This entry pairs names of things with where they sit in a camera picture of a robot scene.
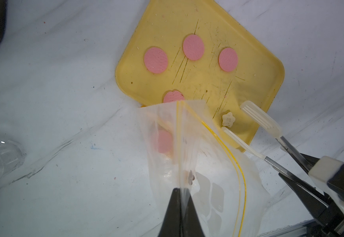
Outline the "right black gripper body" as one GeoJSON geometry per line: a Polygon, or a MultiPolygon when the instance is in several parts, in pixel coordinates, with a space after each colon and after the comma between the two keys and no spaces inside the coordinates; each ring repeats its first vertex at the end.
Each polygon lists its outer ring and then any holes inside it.
{"type": "Polygon", "coordinates": [[[307,234],[311,237],[344,237],[344,162],[330,157],[303,157],[315,187],[283,167],[279,167],[278,172],[315,221],[308,227],[307,234]]]}

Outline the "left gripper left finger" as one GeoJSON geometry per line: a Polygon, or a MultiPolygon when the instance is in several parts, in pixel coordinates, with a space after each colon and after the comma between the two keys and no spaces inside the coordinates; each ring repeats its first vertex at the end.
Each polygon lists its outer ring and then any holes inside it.
{"type": "Polygon", "coordinates": [[[172,190],[158,237],[182,237],[180,188],[172,190]]]}

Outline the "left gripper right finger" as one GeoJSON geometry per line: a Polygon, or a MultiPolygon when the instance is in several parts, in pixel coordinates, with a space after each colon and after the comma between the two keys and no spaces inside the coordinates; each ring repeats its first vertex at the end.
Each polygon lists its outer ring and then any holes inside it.
{"type": "Polygon", "coordinates": [[[204,237],[205,234],[202,230],[191,195],[185,201],[182,206],[182,236],[204,237]]]}

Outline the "clear resealable zip bag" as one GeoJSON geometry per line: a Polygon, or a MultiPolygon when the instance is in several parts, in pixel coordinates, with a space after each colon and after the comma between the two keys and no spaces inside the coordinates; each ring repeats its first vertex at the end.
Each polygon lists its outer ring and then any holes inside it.
{"type": "Polygon", "coordinates": [[[255,237],[270,195],[258,169],[217,129],[204,101],[188,100],[140,108],[137,121],[148,153],[150,186],[161,214],[174,188],[190,194],[207,237],[255,237]],[[174,138],[173,150],[161,154],[152,146],[159,130],[174,138]],[[192,171],[195,180],[186,182],[192,171]]]}

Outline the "pink round cookie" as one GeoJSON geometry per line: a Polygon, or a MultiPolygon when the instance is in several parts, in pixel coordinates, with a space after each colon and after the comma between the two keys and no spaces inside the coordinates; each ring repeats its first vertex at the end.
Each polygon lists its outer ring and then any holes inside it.
{"type": "Polygon", "coordinates": [[[152,136],[152,146],[161,154],[167,154],[173,150],[173,135],[166,130],[159,129],[152,136]]]}
{"type": "Polygon", "coordinates": [[[218,64],[225,72],[232,72],[238,65],[238,55],[231,47],[224,48],[218,57],[218,64]]]}
{"type": "Polygon", "coordinates": [[[182,101],[182,100],[185,100],[184,95],[178,90],[173,90],[165,94],[163,98],[163,103],[170,103],[170,102],[182,101]]]}
{"type": "Polygon", "coordinates": [[[201,59],[205,52],[202,39],[195,34],[188,35],[183,41],[183,52],[192,61],[201,59]]]}
{"type": "Polygon", "coordinates": [[[168,67],[167,54],[161,48],[151,47],[144,55],[144,65],[153,74],[163,73],[168,67]]]}

